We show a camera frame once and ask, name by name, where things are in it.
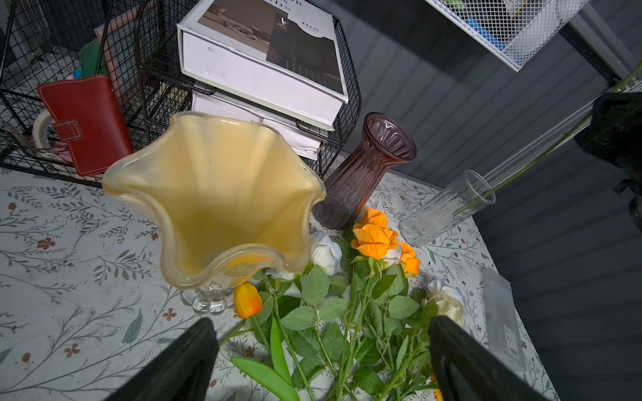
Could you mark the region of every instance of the white rose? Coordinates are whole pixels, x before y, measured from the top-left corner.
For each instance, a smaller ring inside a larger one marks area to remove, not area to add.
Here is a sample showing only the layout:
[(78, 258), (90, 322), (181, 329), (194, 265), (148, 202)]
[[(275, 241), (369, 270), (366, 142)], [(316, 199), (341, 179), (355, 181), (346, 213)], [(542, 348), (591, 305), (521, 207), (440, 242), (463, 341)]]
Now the white rose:
[(327, 275), (333, 276), (341, 263), (341, 247), (321, 231), (310, 235), (312, 263), (320, 266)]
[(464, 326), (464, 305), (466, 299), (457, 288), (447, 286), (443, 281), (437, 279), (428, 284), (428, 298), (434, 300), (439, 307), (439, 314), (448, 316), (460, 326)]
[(294, 276), (295, 276), (295, 274), (292, 273), (291, 271), (276, 270), (276, 269), (267, 269), (265, 274), (270, 275), (274, 278), (280, 278), (281, 280), (285, 280), (285, 281), (292, 281), (294, 280)]
[(401, 245), (389, 250), (382, 258), (384, 262), (388, 262), (388, 266), (397, 264), (401, 260)]

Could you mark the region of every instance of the gray wall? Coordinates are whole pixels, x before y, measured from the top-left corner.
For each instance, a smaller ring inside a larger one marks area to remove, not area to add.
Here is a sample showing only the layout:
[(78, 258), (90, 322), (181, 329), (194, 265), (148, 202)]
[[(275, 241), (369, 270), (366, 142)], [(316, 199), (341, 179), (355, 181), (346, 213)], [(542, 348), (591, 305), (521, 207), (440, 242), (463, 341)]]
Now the gray wall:
[[(485, 174), (607, 88), (559, 35), (516, 74), (422, 0), (319, 4), (343, 23), (362, 117), (398, 120), (419, 149), (398, 170), (439, 186)], [(637, 55), (642, 2), (592, 4)], [(359, 141), (360, 127), (345, 150)], [(642, 235), (630, 193), (611, 191), (622, 178), (572, 142), (476, 217), (563, 401), (642, 399)]]

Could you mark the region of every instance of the red leather wallet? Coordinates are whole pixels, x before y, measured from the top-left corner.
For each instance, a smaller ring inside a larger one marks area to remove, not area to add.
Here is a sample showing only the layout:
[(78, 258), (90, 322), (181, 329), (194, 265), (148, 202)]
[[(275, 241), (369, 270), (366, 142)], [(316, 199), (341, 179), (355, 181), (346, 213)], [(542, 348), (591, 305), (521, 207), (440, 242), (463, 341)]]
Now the red leather wallet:
[(106, 75), (46, 83), (37, 89), (78, 175), (102, 173), (134, 152)]

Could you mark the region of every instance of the floral tablecloth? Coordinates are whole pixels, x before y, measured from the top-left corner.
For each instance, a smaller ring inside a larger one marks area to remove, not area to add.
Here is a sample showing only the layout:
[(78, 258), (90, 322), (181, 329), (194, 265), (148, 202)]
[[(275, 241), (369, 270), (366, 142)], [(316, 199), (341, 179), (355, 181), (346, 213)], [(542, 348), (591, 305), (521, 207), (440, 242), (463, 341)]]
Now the floral tablecloth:
[[(396, 230), (400, 218), (436, 192), (388, 173), (369, 206), (384, 211)], [(200, 317), (161, 277), (160, 235), (101, 189), (0, 170), (0, 400), (105, 398)], [(425, 287), (441, 278), (458, 288), (467, 298), (467, 330), (487, 345), (480, 269), (495, 266), (474, 221), (418, 248), (417, 256), (415, 283)], [(219, 336), (239, 321), (233, 309), (211, 319)], [(527, 365), (519, 375), (558, 400), (521, 320), (519, 329)], [(207, 399), (227, 400), (235, 392), (236, 400), (274, 399), (229, 362), (265, 355), (253, 334), (229, 341)], [(319, 399), (327, 380), (324, 373), (311, 383)]]

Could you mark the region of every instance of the stack of books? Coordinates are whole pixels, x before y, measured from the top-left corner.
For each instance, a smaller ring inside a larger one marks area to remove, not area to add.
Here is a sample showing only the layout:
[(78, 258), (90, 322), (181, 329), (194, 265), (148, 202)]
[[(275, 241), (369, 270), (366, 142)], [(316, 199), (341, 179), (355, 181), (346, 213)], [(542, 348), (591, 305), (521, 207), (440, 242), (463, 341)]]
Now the stack of books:
[(305, 0), (202, 0), (178, 23), (182, 72), (217, 88), (194, 111), (275, 128), (317, 159), (323, 140), (297, 121), (333, 131), (348, 102), (333, 16)]

